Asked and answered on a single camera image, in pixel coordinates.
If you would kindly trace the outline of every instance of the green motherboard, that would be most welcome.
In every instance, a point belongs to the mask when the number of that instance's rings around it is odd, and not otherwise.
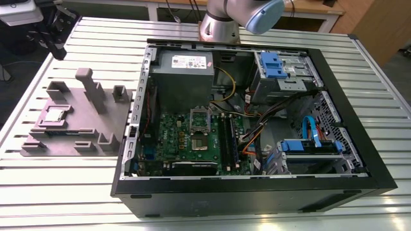
[[[189,130],[189,114],[161,114],[158,125],[157,145],[154,151],[148,149],[152,162],[145,162],[145,173],[149,176],[160,176],[157,163],[174,161],[212,162],[217,163],[217,175],[249,175],[248,158],[237,161],[236,167],[226,168],[221,164],[220,150],[220,126],[218,119],[221,115],[204,116],[197,113],[192,115],[190,126],[206,127],[209,123],[209,132],[192,132]],[[233,125],[233,136],[238,139],[244,134],[242,119],[240,116],[229,116]]]

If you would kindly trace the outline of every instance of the black cable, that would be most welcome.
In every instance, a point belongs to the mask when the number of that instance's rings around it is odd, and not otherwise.
[[[178,18],[177,16],[174,16],[173,13],[172,13],[168,0],[165,0],[165,2],[166,2],[168,11],[169,11],[169,14],[172,15],[173,20],[174,20],[177,23],[180,23],[180,18]]]
[[[290,4],[292,4],[290,18],[293,18],[293,15],[294,15],[294,4],[293,4],[292,0],[290,0]]]
[[[194,21],[198,22],[197,14],[194,13],[194,9],[193,9],[193,5],[192,5],[190,0],[189,0],[189,4],[190,4],[192,11],[193,11]]]
[[[181,19],[181,21],[184,21],[185,19],[188,19],[188,16],[190,15],[192,10],[189,11],[189,13],[186,14],[186,16]]]
[[[197,2],[196,0],[193,0],[193,4],[194,4],[194,7],[197,8],[197,13],[198,13],[198,19],[201,20],[201,13],[200,13],[200,9],[198,9],[198,5],[197,5]]]
[[[170,7],[169,7],[168,0],[165,0],[165,3],[166,3],[166,7],[168,7],[169,14],[173,16],[172,11],[170,11]]]
[[[281,111],[282,109],[286,108],[286,106],[298,98],[304,97],[304,96],[309,96],[309,95],[314,95],[318,91],[317,90],[310,90],[306,92],[301,92],[301,93],[296,93],[292,96],[289,96],[286,99],[284,99],[282,101],[277,102],[274,105],[272,105],[269,107],[269,109],[265,111],[265,113],[261,115],[261,117],[258,118],[257,122],[256,122],[256,126],[253,127],[253,129],[250,129],[250,132],[248,132],[244,136],[242,139],[245,139],[246,137],[249,137],[252,134],[254,134],[256,132],[258,132],[266,121],[268,118],[270,116],[273,116],[278,111]]]

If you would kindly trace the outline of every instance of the white table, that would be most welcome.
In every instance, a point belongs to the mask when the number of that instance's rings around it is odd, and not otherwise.
[[[192,24],[82,18],[66,41],[64,61],[50,56],[0,131],[0,227],[38,230],[409,230],[411,110],[362,46],[345,35],[269,31],[242,43],[300,46],[322,51],[333,74],[397,189],[324,213],[137,219],[109,196],[116,157],[22,157],[29,129],[45,105],[45,87],[65,81],[78,67],[93,69],[104,88],[136,89],[146,38],[197,40]]]
[[[157,8],[166,8],[166,3],[152,2],[144,0],[65,0],[65,2],[80,2],[80,3],[94,3],[94,4],[109,4],[109,5],[125,5],[125,6],[142,6],[146,7],[149,21],[158,21]],[[169,3],[173,9],[186,9],[190,10],[189,4]],[[200,11],[206,10],[206,6],[198,5]],[[340,14],[329,13],[300,13],[294,12],[293,17],[296,18],[312,18],[321,19],[322,24],[317,32],[328,33],[338,19]],[[290,12],[282,12],[284,17],[290,17]]]

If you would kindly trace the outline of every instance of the blue plastic clip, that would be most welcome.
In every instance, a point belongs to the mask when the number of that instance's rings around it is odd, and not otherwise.
[[[341,153],[342,150],[344,150],[344,149],[342,149],[342,144],[341,144],[341,142],[334,141],[333,144],[334,144],[334,147],[336,147],[337,152]]]
[[[309,115],[304,116],[304,119],[302,119],[302,139],[308,139],[306,122],[309,122],[309,126],[310,126],[310,139],[313,139],[314,147],[320,147],[321,142],[318,138],[318,131],[316,130],[316,127],[314,127],[313,117]]]
[[[302,143],[300,141],[282,141],[280,144],[282,152],[304,150]]]
[[[266,78],[286,78],[288,74],[282,71],[282,61],[276,53],[261,52],[261,63]]]

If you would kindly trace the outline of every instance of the expansion slot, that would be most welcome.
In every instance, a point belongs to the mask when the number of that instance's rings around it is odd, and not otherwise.
[[[238,152],[233,122],[224,114],[218,116],[218,140],[221,165],[229,171],[238,166]]]

